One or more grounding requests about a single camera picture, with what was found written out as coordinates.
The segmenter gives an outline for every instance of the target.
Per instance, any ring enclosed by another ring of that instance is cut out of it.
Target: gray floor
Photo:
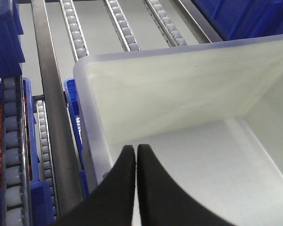
[[[171,3],[168,0],[161,0],[160,2],[172,18],[177,29],[186,39],[187,44],[198,44]],[[142,50],[168,48],[142,0],[120,0],[119,3]],[[75,2],[75,8],[90,54],[123,51],[102,1]],[[46,9],[61,82],[63,83],[66,79],[73,77],[72,69],[75,62],[59,3],[46,3]],[[21,40],[26,59],[26,62],[23,64],[23,76],[31,79],[33,95],[42,94],[42,82],[30,4],[20,5],[20,16],[24,29],[24,35],[21,36]]]

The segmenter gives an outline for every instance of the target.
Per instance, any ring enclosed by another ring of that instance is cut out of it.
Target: blue crate
[[[46,226],[54,221],[51,191],[46,181],[32,183],[31,200],[34,226]],[[0,226],[1,226],[1,189],[0,189]]]
[[[86,174],[83,165],[83,156],[82,156],[82,139],[81,139],[81,124],[80,124],[80,114],[79,114],[79,105],[77,102],[77,91],[75,87],[74,79],[67,79],[64,82],[66,98],[68,102],[68,109],[70,114],[70,119],[72,123],[72,128],[75,135],[75,142],[79,152],[79,158],[81,162],[82,171],[80,171],[81,183],[83,187],[83,195],[86,198],[89,194]]]
[[[33,225],[45,226],[54,220],[54,212],[52,209],[51,191],[46,181],[40,181],[37,144],[35,135],[35,119],[33,115],[33,96],[31,90],[31,83],[29,79],[23,78],[24,93],[27,100],[27,116],[28,116],[28,129],[30,140],[30,161],[32,166],[32,180],[31,198],[32,198],[32,211],[33,211]],[[0,99],[2,96],[1,81],[0,81]],[[1,225],[1,189],[0,189],[0,225]]]
[[[192,0],[224,40],[283,34],[283,0]]]
[[[18,0],[0,0],[0,78],[22,74],[25,61],[19,35],[23,34]]]

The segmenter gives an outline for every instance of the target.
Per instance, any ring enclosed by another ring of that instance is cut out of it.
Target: gravity roller track
[[[43,178],[47,181],[51,190],[52,208],[55,218],[59,216],[57,190],[55,184],[55,177],[53,173],[53,164],[50,148],[50,137],[48,131],[48,122],[46,118],[46,106],[45,102],[39,100],[37,102],[37,114],[39,122],[39,136],[41,143],[41,162],[43,165]]]
[[[30,226],[31,200],[22,77],[2,80],[2,225]]]

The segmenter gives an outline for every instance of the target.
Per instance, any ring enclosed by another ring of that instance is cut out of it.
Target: steel bar
[[[47,107],[58,209],[59,215],[63,216],[83,200],[83,195],[45,1],[32,0],[32,11],[43,93]]]

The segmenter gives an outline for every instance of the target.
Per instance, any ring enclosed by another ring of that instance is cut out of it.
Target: white plastic bin
[[[88,56],[74,75],[89,186],[149,143],[219,216],[283,226],[283,35]]]

